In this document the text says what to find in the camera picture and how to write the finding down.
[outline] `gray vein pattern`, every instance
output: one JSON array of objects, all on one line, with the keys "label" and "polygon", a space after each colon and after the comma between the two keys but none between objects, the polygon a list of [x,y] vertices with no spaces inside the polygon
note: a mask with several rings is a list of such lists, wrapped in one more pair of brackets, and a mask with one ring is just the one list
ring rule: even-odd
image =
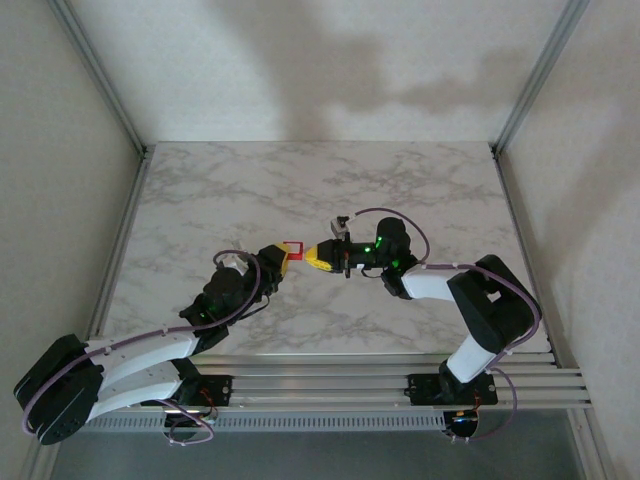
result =
[{"label": "gray vein pattern", "polygon": [[[526,286],[507,204],[482,142],[215,142],[156,147],[104,333],[170,323],[224,248],[331,237],[329,221],[361,208],[400,210],[423,227],[432,262],[501,256]],[[350,223],[373,239],[383,214]],[[416,256],[424,252],[410,226]],[[403,301],[379,280],[290,262],[271,306],[239,322],[220,354],[449,353],[467,334],[450,302]],[[520,351],[549,351],[544,329]]]}]

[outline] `wall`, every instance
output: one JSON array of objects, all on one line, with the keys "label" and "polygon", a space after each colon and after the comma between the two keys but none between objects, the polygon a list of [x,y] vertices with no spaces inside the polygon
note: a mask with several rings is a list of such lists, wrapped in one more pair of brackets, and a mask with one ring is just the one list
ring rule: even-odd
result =
[{"label": "wall", "polygon": [[30,439],[13,387],[85,331],[136,158],[46,2],[0,11],[0,478],[14,479]]},{"label": "wall", "polygon": [[73,0],[147,143],[495,138],[565,0]]},{"label": "wall", "polygon": [[506,165],[547,313],[563,322],[623,479],[640,478],[638,25],[635,0],[591,2]]}]

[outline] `white marble table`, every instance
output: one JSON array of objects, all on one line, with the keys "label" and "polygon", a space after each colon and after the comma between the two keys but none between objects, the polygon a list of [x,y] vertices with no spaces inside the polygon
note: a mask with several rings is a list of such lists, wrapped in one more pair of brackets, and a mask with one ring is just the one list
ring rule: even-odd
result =
[{"label": "white marble table", "polygon": [[[371,206],[402,211],[433,262],[502,257],[529,285],[489,148],[482,142],[161,143],[127,246],[104,334],[170,321],[229,247],[330,238],[329,220]],[[383,215],[350,224],[373,238]],[[417,256],[424,246],[408,226]],[[220,354],[449,353],[466,336],[453,303],[401,301],[379,280],[291,262],[270,308],[239,322]],[[519,350],[548,352],[544,328]]]}]

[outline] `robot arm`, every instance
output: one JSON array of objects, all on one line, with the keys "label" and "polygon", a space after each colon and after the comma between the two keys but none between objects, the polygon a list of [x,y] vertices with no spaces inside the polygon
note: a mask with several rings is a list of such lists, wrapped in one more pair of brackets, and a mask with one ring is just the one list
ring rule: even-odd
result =
[{"label": "robot arm", "polygon": [[186,358],[218,344],[252,305],[277,292],[288,247],[270,245],[251,263],[239,254],[222,262],[193,304],[160,329],[82,343],[56,340],[14,389],[25,411],[23,428],[43,445],[57,443],[98,415],[146,400],[194,404],[206,380]]},{"label": "robot arm", "polygon": [[380,278],[393,296],[455,302],[470,333],[442,363],[439,387],[421,404],[465,404],[465,393],[483,380],[483,372],[534,326],[533,308],[539,311],[535,300],[495,255],[474,265],[424,265],[411,254],[402,220],[384,218],[378,223],[375,242],[353,243],[348,219],[338,217],[332,222],[337,238],[309,250],[307,262],[331,273],[344,272],[347,277],[351,268],[382,268]]}]

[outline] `purple cable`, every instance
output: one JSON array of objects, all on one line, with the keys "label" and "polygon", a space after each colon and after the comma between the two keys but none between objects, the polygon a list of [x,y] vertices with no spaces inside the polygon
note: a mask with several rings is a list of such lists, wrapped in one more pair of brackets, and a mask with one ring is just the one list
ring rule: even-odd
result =
[{"label": "purple cable", "polygon": [[391,208],[387,208],[387,207],[365,208],[364,210],[360,210],[360,211],[356,212],[355,215],[357,217],[359,215],[362,215],[364,213],[369,213],[369,212],[387,212],[387,213],[392,213],[393,215],[397,215],[398,217],[402,218],[403,220],[406,220],[407,222],[409,222],[413,226],[413,228],[415,228],[418,231],[418,233],[420,234],[420,236],[424,240],[425,247],[427,248],[427,252],[424,254],[424,257],[422,257],[420,259],[419,263],[424,263],[427,260],[427,258],[429,258],[429,254],[431,253],[431,244],[429,243],[429,239],[427,238],[425,233],[422,231],[422,229],[418,226],[418,224],[416,222],[411,220],[404,213],[400,213],[400,212],[398,212],[396,210],[392,210]]},{"label": "purple cable", "polygon": [[188,445],[196,445],[198,443],[205,443],[205,442],[208,442],[209,440],[213,439],[213,437],[215,435],[214,432],[213,432],[213,427],[211,425],[209,425],[207,422],[205,422],[204,420],[202,420],[200,417],[198,417],[197,415],[192,415],[191,413],[187,412],[184,408],[182,408],[180,405],[178,405],[177,403],[174,403],[174,402],[172,402],[170,400],[157,400],[157,401],[160,402],[160,403],[163,403],[167,407],[175,408],[180,413],[182,413],[182,415],[187,417],[189,420],[193,420],[198,425],[200,425],[202,428],[204,428],[209,434],[207,436],[207,438],[202,438],[200,440],[191,440],[189,442],[179,442],[178,440],[174,440],[173,437],[171,436],[173,434],[173,430],[177,425],[179,425],[180,423],[183,422],[183,420],[179,420],[179,421],[177,421],[177,422],[175,422],[173,424],[173,426],[171,427],[171,431],[169,432],[169,441],[171,443],[177,443],[178,445],[182,445],[183,447],[186,447]]},{"label": "purple cable", "polygon": [[509,388],[511,389],[511,395],[513,397],[513,408],[511,409],[511,414],[509,415],[509,418],[507,419],[506,422],[504,422],[502,425],[500,425],[498,428],[496,428],[495,430],[490,431],[489,433],[485,433],[483,435],[479,435],[477,437],[471,437],[469,438],[470,442],[477,442],[478,440],[485,440],[487,438],[491,438],[493,437],[495,434],[497,434],[498,432],[500,432],[501,430],[504,430],[505,428],[507,428],[509,425],[511,425],[511,422],[513,421],[513,417],[515,417],[516,415],[516,411],[518,410],[518,394],[516,393],[516,387],[513,384],[513,382],[511,381],[511,379],[509,378],[509,375],[507,375],[506,373],[504,373],[504,371],[498,367],[493,367],[491,370],[493,370],[494,372],[498,372],[500,375],[502,375],[502,377],[507,381],[507,383],[509,384]]},{"label": "purple cable", "polygon": [[167,335],[169,333],[177,333],[177,332],[197,332],[199,330],[206,330],[208,328],[214,328],[217,327],[219,325],[222,325],[224,323],[227,323],[228,321],[232,320],[236,315],[242,313],[244,311],[245,308],[247,308],[251,302],[253,301],[253,298],[256,296],[256,293],[258,293],[258,288],[260,287],[260,264],[258,263],[258,260],[256,260],[256,258],[251,255],[250,253],[247,252],[243,252],[242,250],[222,250],[221,252],[218,252],[214,258],[214,263],[216,263],[215,261],[221,256],[221,255],[227,255],[227,254],[235,254],[235,255],[248,255],[248,258],[253,262],[253,264],[256,267],[256,283],[253,286],[253,290],[251,290],[251,295],[249,296],[249,298],[233,313],[227,315],[226,317],[213,322],[213,323],[209,323],[207,325],[199,325],[199,326],[183,326],[183,327],[172,327],[172,328],[168,328],[168,329],[160,329],[160,330],[154,330],[152,332],[147,332],[147,333],[142,333],[140,335],[135,335],[133,337],[129,337],[129,338],[125,338],[124,340],[121,340],[119,342],[116,342],[112,345],[108,345],[106,347],[102,347],[102,348],[98,348],[96,350],[92,350],[91,352],[87,352],[84,355],[76,358],[75,360],[71,361],[70,363],[68,363],[67,365],[65,365],[64,367],[62,367],[56,374],[54,374],[49,380],[47,380],[37,391],[36,393],[33,395],[33,397],[31,397],[31,400],[29,400],[29,403],[27,403],[27,405],[24,407],[24,414],[22,416],[22,430],[24,431],[24,433],[26,433],[27,435],[35,435],[35,430],[33,430],[31,428],[31,426],[29,425],[29,414],[31,413],[31,410],[33,410],[34,405],[36,404],[36,402],[38,400],[40,400],[40,397],[42,397],[42,395],[44,395],[44,393],[51,388],[51,386],[56,383],[58,380],[60,380],[64,375],[66,375],[67,373],[69,373],[73,368],[75,368],[76,366],[78,366],[80,363],[84,362],[85,360],[89,360],[95,356],[98,355],[102,355],[104,353],[108,353],[109,351],[113,351],[116,350],[117,348],[121,348],[121,347],[126,347],[127,345],[131,345],[132,343],[137,343],[137,342],[141,342],[142,340],[146,340],[148,338],[152,338],[152,337],[157,337],[157,336],[164,336]]}]

